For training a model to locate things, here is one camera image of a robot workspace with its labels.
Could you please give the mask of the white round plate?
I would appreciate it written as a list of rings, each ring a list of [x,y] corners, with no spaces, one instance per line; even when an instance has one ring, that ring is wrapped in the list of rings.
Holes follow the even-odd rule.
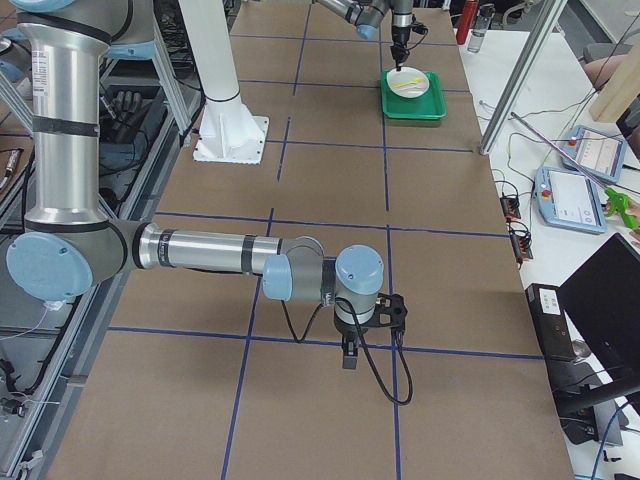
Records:
[[[418,98],[430,88],[426,73],[412,67],[392,68],[386,73],[386,83],[391,92],[402,98]]]

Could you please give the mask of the yellow plastic utensil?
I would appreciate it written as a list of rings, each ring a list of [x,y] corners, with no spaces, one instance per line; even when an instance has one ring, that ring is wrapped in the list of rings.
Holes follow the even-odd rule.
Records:
[[[413,88],[415,85],[428,83],[427,80],[428,79],[424,79],[424,78],[415,78],[415,79],[412,79],[412,80],[409,80],[409,81],[399,82],[399,83],[390,85],[390,87],[392,89],[396,89],[396,90],[401,90],[401,89],[406,89],[406,88]]]

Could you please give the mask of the white plastic utensil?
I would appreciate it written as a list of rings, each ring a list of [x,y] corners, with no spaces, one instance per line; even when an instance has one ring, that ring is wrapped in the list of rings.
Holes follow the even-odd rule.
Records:
[[[408,85],[397,90],[398,94],[406,96],[408,98],[417,97],[426,93],[429,89],[428,85]]]

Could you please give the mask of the red bottle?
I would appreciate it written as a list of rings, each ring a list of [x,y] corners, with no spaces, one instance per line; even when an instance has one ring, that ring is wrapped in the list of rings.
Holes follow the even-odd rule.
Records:
[[[471,24],[476,15],[477,7],[477,0],[465,1],[456,31],[456,42],[458,45],[464,45],[466,43]]]

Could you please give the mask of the clear water bottle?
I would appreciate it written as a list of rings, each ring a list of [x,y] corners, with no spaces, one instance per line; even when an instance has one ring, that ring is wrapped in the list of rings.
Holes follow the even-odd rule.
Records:
[[[467,51],[478,53],[484,42],[485,35],[489,30],[493,16],[495,14],[495,4],[485,3],[478,8],[473,29],[467,44]]]

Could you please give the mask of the metal rod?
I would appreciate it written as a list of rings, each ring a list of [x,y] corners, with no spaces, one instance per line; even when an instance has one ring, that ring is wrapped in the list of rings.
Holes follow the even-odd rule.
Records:
[[[620,180],[627,150],[622,138],[579,125],[568,137],[550,139],[515,112],[511,118],[556,151],[566,166],[589,174],[604,185],[615,185]]]

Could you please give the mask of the upper orange black connector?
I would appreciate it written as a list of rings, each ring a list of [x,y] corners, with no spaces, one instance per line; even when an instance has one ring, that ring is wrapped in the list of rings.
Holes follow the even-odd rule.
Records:
[[[500,196],[500,205],[504,214],[504,217],[511,220],[520,220],[520,200],[517,194],[506,195],[502,194]]]

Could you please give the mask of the orange black connector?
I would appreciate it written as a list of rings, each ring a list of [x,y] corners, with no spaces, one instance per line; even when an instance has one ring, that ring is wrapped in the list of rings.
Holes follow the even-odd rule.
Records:
[[[500,196],[500,205],[504,214],[504,217],[511,220],[520,220],[520,200],[517,194],[506,195],[502,194]]]
[[[521,266],[525,261],[533,259],[531,231],[520,221],[508,222],[507,227],[516,262]]]

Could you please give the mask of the lower orange black connector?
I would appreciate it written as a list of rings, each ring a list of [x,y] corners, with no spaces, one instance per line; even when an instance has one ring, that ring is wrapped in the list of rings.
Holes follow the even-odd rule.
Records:
[[[508,222],[507,227],[516,262],[521,266],[525,261],[533,259],[531,231],[520,221]]]

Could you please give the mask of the black computer box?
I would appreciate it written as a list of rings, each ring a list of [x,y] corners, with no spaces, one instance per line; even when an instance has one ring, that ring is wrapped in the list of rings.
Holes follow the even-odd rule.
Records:
[[[532,283],[525,294],[544,358],[577,363],[592,351],[583,340],[571,339],[558,290],[557,286]]]

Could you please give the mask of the teach pendant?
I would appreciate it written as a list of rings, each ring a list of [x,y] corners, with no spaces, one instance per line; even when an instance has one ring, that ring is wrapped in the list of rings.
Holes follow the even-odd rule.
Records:
[[[596,185],[583,174],[543,166],[534,185],[538,210],[549,226],[594,235],[607,231]]]
[[[627,150],[620,135],[605,133],[585,125],[575,126],[558,146],[577,164],[606,183],[617,183]]]

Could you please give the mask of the wooden block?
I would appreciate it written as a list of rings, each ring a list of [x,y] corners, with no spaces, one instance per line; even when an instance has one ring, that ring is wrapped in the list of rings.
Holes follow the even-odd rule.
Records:
[[[613,66],[614,59],[618,65],[609,80],[601,86],[597,99],[589,109],[596,122],[614,123],[639,95],[639,42],[632,46],[625,57],[618,55],[604,60],[602,74],[607,67]]]

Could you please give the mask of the black monitor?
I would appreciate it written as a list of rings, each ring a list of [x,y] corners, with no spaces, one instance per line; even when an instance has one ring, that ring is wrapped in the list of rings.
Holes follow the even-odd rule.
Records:
[[[639,400],[639,253],[619,233],[612,235],[559,289],[571,322],[601,365],[613,375],[607,384],[573,396],[559,396],[564,416],[630,397]]]

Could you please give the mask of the aluminium frame post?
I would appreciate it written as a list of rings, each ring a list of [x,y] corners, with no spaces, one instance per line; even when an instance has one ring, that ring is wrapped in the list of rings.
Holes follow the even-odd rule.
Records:
[[[546,0],[543,2],[540,14],[527,37],[483,134],[479,145],[481,155],[488,155],[496,143],[508,114],[567,3],[567,0]]]

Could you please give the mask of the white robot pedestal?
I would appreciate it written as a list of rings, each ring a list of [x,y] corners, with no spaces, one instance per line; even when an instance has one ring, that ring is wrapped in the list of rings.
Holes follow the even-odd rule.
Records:
[[[179,3],[205,96],[193,158],[199,162],[261,162],[269,119],[243,103],[221,1]]]

